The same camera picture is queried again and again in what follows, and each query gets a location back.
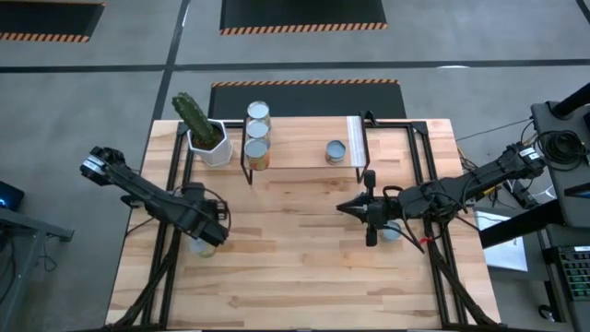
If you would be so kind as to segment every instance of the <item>open tin can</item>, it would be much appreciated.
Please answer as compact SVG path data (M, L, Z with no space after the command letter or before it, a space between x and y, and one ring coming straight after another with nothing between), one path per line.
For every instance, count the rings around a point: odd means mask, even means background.
M255 101L248 106L248 116L252 120L260 120L272 128L270 124L270 107L264 101Z
M243 151L248 159L250 169L254 171L264 171L270 165L268 145L264 140L253 138L248 139L243 147Z
M347 147L339 140L330 141L325 147L325 160L332 165L342 163L346 155Z
M261 120L251 120L246 125L246 134L249 138L262 139L270 148L270 128Z

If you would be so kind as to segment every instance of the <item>can lid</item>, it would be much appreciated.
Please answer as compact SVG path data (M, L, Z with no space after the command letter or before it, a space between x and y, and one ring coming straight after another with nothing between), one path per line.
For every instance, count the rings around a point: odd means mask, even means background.
M344 155L347 153L347 147L339 140L333 140L328 143L325 151L327 152L330 158L340 159L343 158Z
M262 138L268 134L268 125L260 120L252 120L246 126L246 133L251 138Z
M263 119L268 116L270 108L264 101L255 101L248 106L248 115L253 119Z
M268 151L268 146L262 139L249 139L243 150L250 158L262 158Z

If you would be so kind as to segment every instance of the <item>black floor mat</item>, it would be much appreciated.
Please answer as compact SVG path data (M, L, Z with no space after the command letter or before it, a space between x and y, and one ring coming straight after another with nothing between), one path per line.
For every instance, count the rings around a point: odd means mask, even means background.
M223 0L221 34L387 29L382 0Z
M271 116L343 116L372 111L380 119L406 119L395 79L218 82L209 118L242 119L253 101L265 101Z
M87 42L104 4L0 1L0 41Z

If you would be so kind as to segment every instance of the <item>potted plant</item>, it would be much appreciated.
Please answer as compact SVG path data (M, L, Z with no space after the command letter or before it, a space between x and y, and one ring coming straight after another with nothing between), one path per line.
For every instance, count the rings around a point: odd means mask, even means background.
M189 128L186 135L190 150L211 167L228 164L233 146L223 122L207 119L193 97L186 92L172 98L172 105Z

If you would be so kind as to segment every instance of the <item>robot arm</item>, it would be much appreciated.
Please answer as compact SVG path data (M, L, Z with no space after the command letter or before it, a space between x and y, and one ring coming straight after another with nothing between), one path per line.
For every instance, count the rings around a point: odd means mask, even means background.
M228 229L219 224L228 217L227 203L205 199L203 184L188 184L175 196L135 174L126 164L123 153L113 148L95 147L80 166L82 175L103 186L114 184L129 196L122 197L131 206L131 200L144 203L147 213L161 222L192 238L201 238L214 246L223 244Z
M540 176L545 161L533 148L522 143L508 146L498 159L472 172L456 178L443 178L402 189L386 186L383 197L373 196L375 172L367 171L367 192L351 201L336 206L367 223L367 246L377 244L376 230L384 229L390 219L434 218L451 220L465 202L485 189L509 179L533 179ZM390 190L399 191L397 197L389 197Z

